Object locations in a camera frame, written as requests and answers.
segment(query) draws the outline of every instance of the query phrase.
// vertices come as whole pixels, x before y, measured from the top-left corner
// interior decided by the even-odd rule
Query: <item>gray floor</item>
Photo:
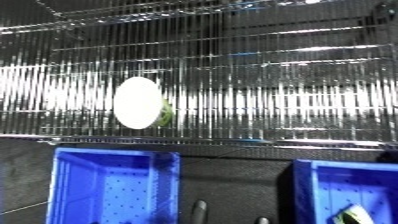
[[[296,158],[375,161],[379,152],[282,150],[205,146],[79,145],[91,148],[169,150],[183,156],[180,223],[189,223],[197,199],[208,202],[209,224],[294,223],[291,161]],[[20,140],[0,141],[1,215],[4,223],[44,223],[54,146]]]

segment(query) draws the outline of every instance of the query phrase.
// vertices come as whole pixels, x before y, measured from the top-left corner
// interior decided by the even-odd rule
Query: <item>blue crate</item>
[[[398,223],[398,165],[297,160],[294,173],[298,224],[331,224],[353,204],[376,224]]]
[[[176,153],[58,148],[47,224],[173,224]]]

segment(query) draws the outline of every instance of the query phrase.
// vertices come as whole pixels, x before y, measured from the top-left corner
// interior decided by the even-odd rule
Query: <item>metal wire shelf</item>
[[[0,21],[3,136],[397,140],[396,1],[33,3]],[[133,76],[169,126],[116,120]]]

